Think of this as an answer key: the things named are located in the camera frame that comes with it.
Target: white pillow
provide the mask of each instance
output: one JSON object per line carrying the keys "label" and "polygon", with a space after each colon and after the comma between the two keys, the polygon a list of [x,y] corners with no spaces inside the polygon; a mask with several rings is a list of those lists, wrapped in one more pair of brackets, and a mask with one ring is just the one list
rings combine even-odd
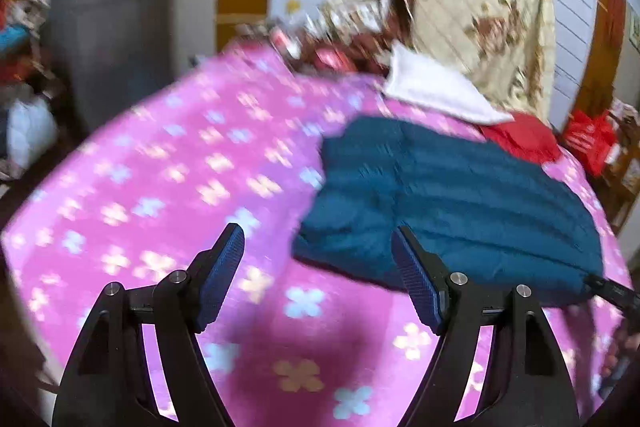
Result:
{"label": "white pillow", "polygon": [[435,109],[469,123],[491,125],[513,121],[495,110],[463,74],[395,41],[384,93],[404,102]]}

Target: red plastic bag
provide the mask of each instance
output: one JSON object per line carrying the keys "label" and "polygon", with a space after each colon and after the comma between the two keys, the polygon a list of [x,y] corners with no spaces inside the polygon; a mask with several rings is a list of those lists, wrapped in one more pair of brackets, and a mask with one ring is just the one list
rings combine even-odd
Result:
{"label": "red plastic bag", "polygon": [[606,111],[597,118],[591,118],[579,109],[572,113],[562,138],[571,154],[593,176],[601,174],[607,155],[617,141]]}

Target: floral quilt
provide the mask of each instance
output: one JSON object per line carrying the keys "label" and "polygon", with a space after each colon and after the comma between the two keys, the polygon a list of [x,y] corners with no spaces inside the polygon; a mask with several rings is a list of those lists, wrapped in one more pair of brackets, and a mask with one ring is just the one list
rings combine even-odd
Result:
{"label": "floral quilt", "polygon": [[[395,426],[436,339],[407,295],[291,258],[290,240],[322,184],[319,141],[358,114],[483,138],[468,124],[382,99],[372,81],[294,76],[274,52],[238,48],[85,142],[2,234],[22,301],[59,361],[108,282],[156,283],[235,221],[246,234],[244,257],[218,320],[198,337],[235,424]],[[579,195],[600,233],[606,276],[628,285],[578,163],[563,152],[544,168]],[[596,298],[546,316],[589,413],[620,314]],[[153,328],[144,333],[158,407],[175,416]],[[483,328],[460,417],[478,402],[490,339]]]}
{"label": "floral quilt", "polygon": [[468,76],[495,107],[548,117],[556,64],[552,0],[415,0],[416,51]]}

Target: red cloth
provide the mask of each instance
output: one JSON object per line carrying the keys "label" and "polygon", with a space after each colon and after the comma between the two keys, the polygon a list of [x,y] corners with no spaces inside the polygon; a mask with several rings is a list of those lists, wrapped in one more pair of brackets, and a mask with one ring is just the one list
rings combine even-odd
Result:
{"label": "red cloth", "polygon": [[4,30],[6,23],[6,9],[9,6],[9,0],[0,0],[0,31]]}
{"label": "red cloth", "polygon": [[487,139],[521,160],[543,164],[561,156],[556,137],[538,118],[524,112],[512,113],[512,122],[480,126]]}

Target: clutter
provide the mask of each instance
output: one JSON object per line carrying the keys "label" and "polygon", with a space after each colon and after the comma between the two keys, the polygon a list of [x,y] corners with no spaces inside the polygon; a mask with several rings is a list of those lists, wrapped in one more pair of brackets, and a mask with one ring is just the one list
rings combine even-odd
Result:
{"label": "clutter", "polygon": [[355,73],[355,64],[341,51],[332,48],[320,48],[316,51],[314,65],[319,71],[329,70],[336,73]]}
{"label": "clutter", "polygon": [[600,176],[607,155],[616,143],[616,133],[606,112],[597,118],[591,118],[575,109],[562,133],[562,139],[589,174]]}

